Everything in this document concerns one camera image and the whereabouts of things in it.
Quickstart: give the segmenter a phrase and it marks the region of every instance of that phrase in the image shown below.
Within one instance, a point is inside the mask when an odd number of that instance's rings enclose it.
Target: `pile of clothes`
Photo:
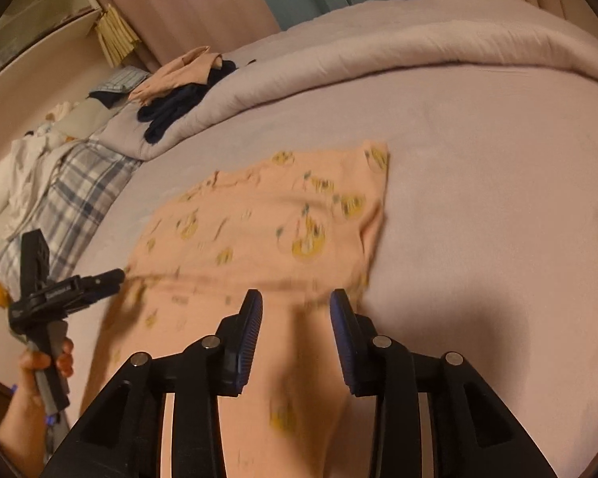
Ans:
[[[236,70],[232,61],[201,46],[162,66],[137,86],[129,100],[137,100],[140,122],[150,122],[144,133],[154,145],[177,119],[197,106],[215,84]]]

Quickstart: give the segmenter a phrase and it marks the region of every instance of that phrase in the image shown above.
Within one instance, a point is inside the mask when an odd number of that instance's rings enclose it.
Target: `navy blue garment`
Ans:
[[[144,132],[144,140],[151,145],[159,142],[175,120],[197,106],[209,89],[236,69],[237,66],[232,61],[224,60],[221,68],[210,69],[208,84],[185,84],[172,90],[166,97],[154,98],[148,106],[142,106],[138,110],[138,120],[150,122]]]

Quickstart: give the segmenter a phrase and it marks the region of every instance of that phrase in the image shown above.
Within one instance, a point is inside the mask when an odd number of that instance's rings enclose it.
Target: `silver screw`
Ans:
[[[392,344],[392,340],[387,336],[375,336],[372,338],[372,344],[378,349],[387,349]]]
[[[135,353],[131,356],[132,366],[142,366],[148,361],[147,353]]]
[[[445,354],[445,361],[454,366],[460,366],[463,364],[464,359],[459,353],[447,353]]]
[[[206,336],[203,340],[201,340],[201,346],[205,349],[214,349],[218,347],[221,343],[221,340],[216,336]]]

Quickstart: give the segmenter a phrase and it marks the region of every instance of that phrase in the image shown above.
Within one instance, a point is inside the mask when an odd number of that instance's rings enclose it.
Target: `forearm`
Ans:
[[[45,408],[40,397],[18,388],[0,424],[0,450],[27,478],[42,473],[45,435]]]

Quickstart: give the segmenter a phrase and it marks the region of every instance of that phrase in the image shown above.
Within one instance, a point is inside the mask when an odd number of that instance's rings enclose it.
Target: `cabinet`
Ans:
[[[59,28],[99,12],[96,0],[13,0],[0,17],[0,71]]]

